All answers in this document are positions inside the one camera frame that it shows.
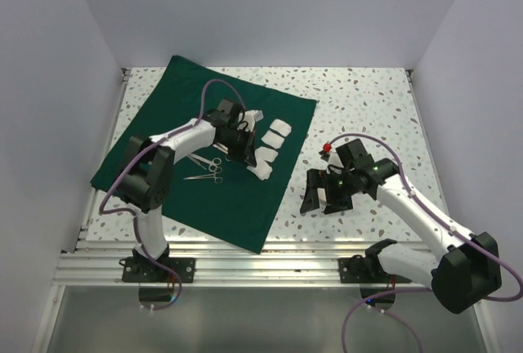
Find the wire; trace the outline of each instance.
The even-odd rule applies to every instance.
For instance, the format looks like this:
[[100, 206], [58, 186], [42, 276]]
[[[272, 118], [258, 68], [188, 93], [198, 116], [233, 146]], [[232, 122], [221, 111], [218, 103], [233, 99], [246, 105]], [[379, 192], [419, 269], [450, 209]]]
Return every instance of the wire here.
[[[413, 288], [413, 289], [410, 289], [410, 288], [398, 288], [398, 289], [394, 289], [394, 290], [387, 290], [387, 291], [384, 291], [384, 292], [380, 292], [380, 293], [376, 293], [376, 294], [373, 294], [372, 296], [368, 296], [366, 298], [364, 298], [363, 300], [357, 302], [345, 315], [345, 319], [343, 320], [343, 326], [342, 326], [342, 348], [343, 348], [343, 353], [348, 353], [348, 350], [346, 348], [346, 343], [345, 343], [345, 332], [346, 332], [346, 326], [347, 326], [347, 323], [349, 322], [349, 318], [351, 317], [351, 315], [353, 314], [354, 311], [356, 311], [356, 309], [362, 305], [362, 304], [365, 304], [368, 300], [374, 300], [376, 298], [380, 298], [380, 297], [385, 297], [385, 296], [390, 296], [392, 294], [400, 294], [400, 293], [424, 293], [424, 292], [431, 292], [431, 290], [429, 288]], [[391, 318], [394, 318], [396, 319], [398, 322], [402, 323], [411, 333], [412, 335], [414, 336], [414, 339], [416, 340], [416, 343], [418, 344], [418, 348], [419, 348], [419, 351], [420, 353], [423, 352], [423, 346], [422, 346], [422, 341], [421, 341], [421, 338], [419, 337], [419, 335], [416, 333], [416, 331], [411, 327], [409, 326], [409, 324], [407, 324], [407, 322], [405, 322], [403, 319], [401, 319], [398, 315], [396, 314], [393, 314], [391, 313], [390, 311], [385, 311], [383, 312], [385, 315], [389, 315]]]
[[[375, 138], [374, 136], [370, 136], [367, 134], [352, 133], [352, 132], [347, 133], [347, 134], [338, 135], [334, 139], [332, 139], [329, 143], [332, 144], [335, 141], [338, 141], [347, 136], [358, 136], [361, 138], [370, 139], [371, 141], [375, 141], [378, 144], [385, 147], [385, 149], [387, 149], [388, 152], [392, 154], [392, 157], [394, 157], [394, 159], [396, 160], [396, 163], [398, 164], [398, 168], [400, 169], [400, 177], [401, 177], [401, 181], [403, 182], [403, 186], [405, 187], [407, 192], [409, 192], [410, 196], [412, 196], [412, 199], [414, 200], [414, 202], [416, 202], [418, 204], [418, 206], [426, 214], [428, 214], [435, 222], [437, 222], [438, 224], [443, 226], [446, 230], [451, 229], [451, 226], [449, 224], [447, 224], [445, 221], [443, 221], [441, 218], [439, 218], [420, 198], [418, 198], [418, 196], [416, 194], [413, 193], [412, 188], [410, 188], [410, 184], [407, 181], [407, 176], [405, 175], [405, 171], [403, 170], [403, 164], [400, 160], [400, 156], [387, 143], [385, 143], [381, 139]], [[462, 240], [464, 243], [467, 243], [469, 246], [473, 247], [476, 251], [478, 251], [482, 255], [485, 255], [486, 257], [488, 257], [491, 261], [500, 265], [503, 269], [508, 271], [516, 279], [517, 283], [520, 285], [520, 291], [517, 294], [515, 294], [514, 296], [486, 297], [485, 300], [490, 300], [492, 302], [514, 302], [523, 297], [523, 278], [521, 278], [521, 276], [517, 273], [517, 271], [514, 268], [512, 268], [510, 265], [508, 265], [508, 263], [506, 263], [502, 259], [496, 257], [492, 253], [490, 253], [487, 250], [485, 250], [484, 248], [480, 247], [479, 245], [477, 245], [476, 243], [474, 243], [467, 237], [463, 236], [459, 232], [455, 231], [455, 232], [453, 232], [453, 235], [455, 235], [458, 239]]]
[[245, 109], [244, 100], [242, 100], [241, 95], [228, 82], [223, 81], [221, 79], [211, 79], [210, 81], [205, 83], [205, 85], [203, 85], [203, 89], [202, 89], [202, 97], [201, 97], [201, 101], [200, 101], [199, 115], [198, 115], [198, 118], [196, 119], [196, 122], [194, 122], [194, 126], [190, 125], [190, 124], [187, 124], [186, 126], [179, 127], [177, 129], [169, 132], [166, 136], [163, 136], [161, 139], [159, 139], [155, 143], [152, 143], [151, 145], [145, 147], [140, 153], [138, 153], [134, 157], [134, 159], [131, 160], [131, 162], [118, 175], [118, 177], [114, 181], [113, 185], [109, 188], [109, 191], [107, 191], [107, 194], [105, 194], [105, 197], [102, 199], [102, 201], [100, 203], [100, 207], [98, 208], [98, 212], [101, 215], [114, 214], [116, 212], [129, 212], [132, 215], [132, 228], [134, 230], [134, 235], [136, 236], [136, 241], [138, 243], [138, 246], [141, 247], [142, 252], [145, 254], [145, 257], [147, 257], [147, 259], [149, 259], [149, 261], [152, 264], [154, 264], [155, 266], [159, 267], [162, 270], [167, 271], [169, 274], [172, 275], [172, 277], [174, 277], [178, 281], [178, 284], [179, 284], [180, 288], [178, 289], [177, 295], [175, 297], [173, 297], [172, 300], [168, 304], [161, 305], [161, 306], [151, 306], [150, 309], [152, 311], [164, 310], [164, 309], [170, 307], [179, 298], [179, 296], [181, 295], [181, 278], [178, 275], [178, 273], [176, 273], [173, 269], [162, 265], [161, 263], [156, 261], [156, 259], [154, 259], [149, 254], [149, 252], [147, 251], [147, 248], [145, 248], [145, 245], [141, 241], [140, 232], [138, 230], [138, 213], [135, 210], [133, 210], [132, 208], [114, 208], [114, 209], [111, 209], [111, 210], [105, 210], [105, 206], [109, 202], [110, 197], [114, 194], [116, 189], [122, 183], [123, 178], [131, 171], [131, 169], [138, 163], [138, 161], [141, 160], [141, 158], [144, 155], [146, 155], [147, 153], [149, 153], [151, 150], [155, 149], [156, 147], [162, 145], [165, 141], [169, 140], [173, 136], [181, 134], [182, 132], [190, 130], [191, 128], [194, 128], [195, 126], [197, 126], [199, 124], [199, 122], [202, 121], [203, 112], [205, 110], [205, 95], [207, 93], [208, 87], [211, 86], [213, 83], [223, 83], [224, 85], [229, 87], [236, 94], [236, 96], [238, 97], [241, 105]]

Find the purple cable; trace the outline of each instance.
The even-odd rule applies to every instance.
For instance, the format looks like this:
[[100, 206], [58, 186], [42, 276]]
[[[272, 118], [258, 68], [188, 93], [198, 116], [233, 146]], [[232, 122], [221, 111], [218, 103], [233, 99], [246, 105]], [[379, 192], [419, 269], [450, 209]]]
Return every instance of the purple cable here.
[[[345, 343], [345, 332], [346, 332], [346, 325], [349, 322], [349, 318], [351, 317], [352, 313], [356, 311], [356, 309], [362, 305], [365, 304], [368, 300], [374, 300], [376, 298], [390, 296], [391, 294], [397, 294], [397, 293], [421, 293], [421, 292], [430, 292], [431, 290], [429, 288], [398, 288], [394, 290], [387, 290], [385, 292], [380, 292], [373, 294], [372, 296], [368, 296], [365, 299], [361, 300], [360, 302], [357, 302], [345, 315], [345, 319], [343, 320], [343, 326], [342, 326], [342, 347], [343, 347], [343, 353], [348, 353], [348, 350], [346, 348]], [[423, 353], [423, 346], [422, 346], [422, 340], [419, 337], [419, 335], [414, 331], [412, 327], [410, 327], [403, 319], [401, 319], [398, 315], [395, 315], [389, 311], [385, 312], [385, 315], [389, 315], [390, 317], [396, 319], [398, 322], [402, 323], [406, 328], [409, 329], [409, 331], [412, 333], [414, 338], [416, 339], [416, 343], [418, 344], [418, 348], [420, 353]]]
[[[400, 177], [401, 177], [401, 181], [403, 182], [403, 186], [407, 189], [409, 194], [412, 196], [412, 199], [414, 200], [414, 202], [416, 202], [418, 204], [418, 206], [426, 214], [428, 214], [434, 221], [436, 221], [438, 224], [443, 226], [446, 230], [450, 230], [450, 225], [449, 224], [447, 224], [445, 221], [443, 221], [441, 218], [439, 218], [425, 203], [423, 203], [423, 201], [420, 198], [418, 198], [417, 195], [412, 194], [412, 189], [410, 188], [410, 185], [407, 182], [407, 176], [405, 175], [405, 172], [403, 170], [403, 164], [401, 163], [400, 156], [387, 143], [385, 143], [381, 139], [375, 138], [374, 136], [370, 136], [370, 135], [366, 135], [366, 134], [359, 134], [359, 133], [342, 134], [342, 135], [336, 136], [329, 143], [332, 144], [335, 141], [337, 141], [339, 139], [342, 139], [343, 137], [347, 137], [347, 136], [358, 136], [358, 137], [370, 139], [371, 141], [375, 141], [378, 144], [380, 144], [383, 147], [385, 147], [385, 149], [387, 149], [388, 152], [392, 154], [392, 157], [394, 157], [394, 159], [396, 160], [396, 163], [398, 164], [398, 168], [400, 169]], [[492, 253], [488, 252], [484, 248], [480, 247], [479, 245], [477, 245], [476, 243], [471, 241], [469, 238], [461, 235], [459, 232], [455, 231], [454, 235], [458, 239], [461, 239], [464, 243], [466, 243], [466, 244], [470, 245], [471, 247], [473, 247], [476, 251], [478, 251], [481, 254], [483, 254], [486, 257], [488, 257], [491, 261], [494, 261], [495, 263], [499, 264], [502, 268], [504, 268], [506, 271], [508, 271], [510, 274], [512, 274], [512, 276], [516, 279], [517, 283], [520, 285], [519, 293], [515, 294], [514, 296], [510, 296], [510, 297], [486, 297], [485, 300], [490, 300], [492, 302], [514, 302], [514, 301], [519, 300], [520, 298], [523, 297], [523, 278], [521, 278], [521, 276], [517, 273], [517, 271], [514, 268], [512, 268], [505, 261], [499, 259], [498, 257], [493, 255]]]
[[[236, 94], [236, 96], [238, 97], [241, 105], [245, 109], [245, 104], [244, 104], [244, 101], [242, 100], [241, 95], [236, 91], [236, 89], [234, 89], [232, 87], [232, 85], [230, 85], [228, 82], [223, 81], [221, 79], [211, 79], [210, 81], [205, 83], [205, 85], [203, 85], [202, 99], [201, 99], [199, 115], [198, 115], [198, 118], [196, 119], [196, 122], [194, 123], [194, 126], [196, 126], [199, 122], [201, 122], [201, 120], [203, 118], [203, 113], [204, 113], [204, 109], [205, 109], [205, 94], [207, 93], [208, 87], [210, 85], [212, 85], [213, 83], [223, 83], [226, 86], [230, 87], [230, 89], [232, 89], [232, 91]], [[102, 199], [100, 207], [98, 208], [98, 212], [101, 215], [113, 214], [115, 212], [129, 212], [129, 213], [131, 213], [132, 214], [132, 227], [134, 229], [134, 234], [136, 236], [136, 241], [138, 242], [138, 245], [141, 246], [141, 249], [142, 249], [143, 253], [145, 254], [145, 256], [147, 257], [147, 259], [152, 264], [154, 264], [155, 266], [157, 266], [157, 267], [167, 271], [169, 274], [171, 274], [172, 276], [174, 276], [177, 279], [178, 284], [180, 285], [180, 288], [178, 289], [177, 295], [175, 297], [173, 297], [172, 300], [168, 304], [165, 304], [165, 305], [162, 305], [162, 306], [152, 306], [152, 307], [150, 307], [153, 311], [164, 310], [165, 308], [170, 307], [179, 298], [179, 296], [181, 294], [181, 278], [178, 275], [178, 273], [176, 273], [173, 269], [170, 269], [169, 267], [166, 267], [166, 266], [162, 265], [161, 263], [156, 261], [156, 259], [154, 259], [149, 254], [149, 252], [145, 248], [145, 245], [141, 242], [140, 232], [138, 231], [138, 214], [132, 208], [114, 208], [112, 210], [105, 210], [105, 206], [107, 205], [107, 202], [109, 202], [110, 197], [113, 195], [113, 193], [116, 191], [116, 189], [122, 183], [123, 178], [131, 171], [132, 167], [134, 167], [136, 165], [136, 163], [138, 163], [138, 161], [140, 161], [140, 159], [144, 155], [149, 153], [152, 149], [160, 146], [161, 144], [163, 144], [165, 141], [167, 141], [168, 139], [172, 138], [173, 136], [178, 135], [178, 134], [180, 134], [180, 133], [182, 133], [184, 131], [190, 130], [194, 126], [190, 125], [190, 124], [187, 124], [184, 127], [179, 127], [176, 130], [173, 130], [173, 131], [169, 132], [167, 134], [167, 136], [164, 136], [163, 138], [161, 138], [160, 140], [156, 141], [155, 143], [152, 143], [151, 145], [145, 147], [140, 153], [138, 153], [134, 157], [134, 159], [131, 160], [131, 162], [118, 175], [118, 177], [114, 181], [113, 185], [109, 188], [109, 191], [107, 191], [107, 194], [105, 194], [105, 197]]]

